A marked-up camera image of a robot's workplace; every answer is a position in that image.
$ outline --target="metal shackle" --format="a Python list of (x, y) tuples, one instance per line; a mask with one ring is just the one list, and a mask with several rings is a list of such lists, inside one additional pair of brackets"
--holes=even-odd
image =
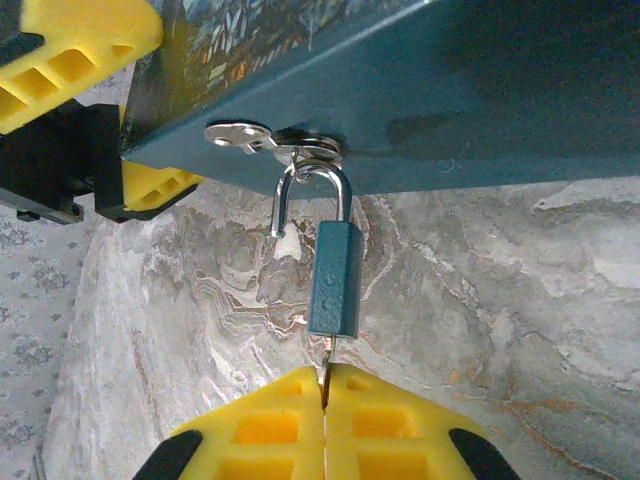
[(273, 198), (273, 210), (271, 213), (272, 237), (284, 237), (291, 182), (296, 176), (307, 177), (313, 175), (320, 175), (321, 177), (331, 180), (331, 183), (333, 183), (338, 199), (336, 220), (339, 222), (349, 222), (351, 220), (351, 185), (345, 174), (342, 173), (342, 170), (325, 160), (316, 160), (313, 158), (301, 160), (287, 167), (276, 186), (276, 193)]

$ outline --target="marble surface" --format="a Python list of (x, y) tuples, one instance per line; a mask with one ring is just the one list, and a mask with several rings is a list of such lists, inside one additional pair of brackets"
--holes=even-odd
[[(331, 200), (207, 183), (100, 223), (44, 447), (49, 479), (130, 478), (181, 422), (317, 362), (305, 333)], [(367, 196), (353, 363), (483, 424), (523, 479), (640, 476), (640, 179)]]

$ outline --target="teal padlock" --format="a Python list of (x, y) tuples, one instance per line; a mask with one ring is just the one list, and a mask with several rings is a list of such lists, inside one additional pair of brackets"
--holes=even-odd
[(316, 238), (308, 331), (328, 337), (358, 337), (360, 279), (364, 237), (351, 223), (351, 186), (334, 164), (303, 160), (287, 168), (274, 197), (271, 234), (282, 238), (287, 222), (289, 187), (294, 178), (314, 175), (331, 180), (338, 200), (336, 220), (320, 222)]

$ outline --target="yellow foam pad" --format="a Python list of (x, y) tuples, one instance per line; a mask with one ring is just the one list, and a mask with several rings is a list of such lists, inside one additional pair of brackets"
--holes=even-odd
[(144, 212), (161, 207), (204, 177), (177, 168), (155, 169), (122, 161), (124, 204), (127, 210)]
[(454, 428), (484, 437), (462, 415), (337, 364), (326, 412), (315, 369), (304, 367), (172, 435), (204, 438), (181, 480), (474, 480)]
[(146, 55), (162, 20), (144, 0), (23, 0), (21, 30), (44, 45), (0, 68), (7, 134)]
[(475, 479), (449, 431), (478, 424), (356, 367), (332, 367), (326, 421), (328, 479)]
[(299, 368), (176, 429), (203, 441), (181, 480), (322, 480), (324, 414), (313, 367)]

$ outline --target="metal ring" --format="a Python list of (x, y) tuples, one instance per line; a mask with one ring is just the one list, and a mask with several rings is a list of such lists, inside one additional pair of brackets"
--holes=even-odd
[(293, 178), (295, 178), (296, 181), (301, 184), (309, 183), (309, 180), (311, 180), (311, 174), (307, 173), (305, 175), (301, 175), (300, 170), (298, 169), (299, 157), (300, 157), (299, 148), (296, 147), (293, 150), (291, 150), (291, 167), (293, 168)]
[[(342, 170), (330, 162), (309, 159), (298, 162), (298, 174), (306, 177), (320, 175), (333, 183), (336, 190), (337, 206), (336, 220), (348, 222), (351, 219), (351, 185)], [(289, 165), (278, 180), (275, 195), (273, 197), (273, 209), (271, 211), (271, 236), (284, 237), (284, 226), (287, 223), (287, 210), (289, 205), (289, 188), (294, 178), (293, 165)]]

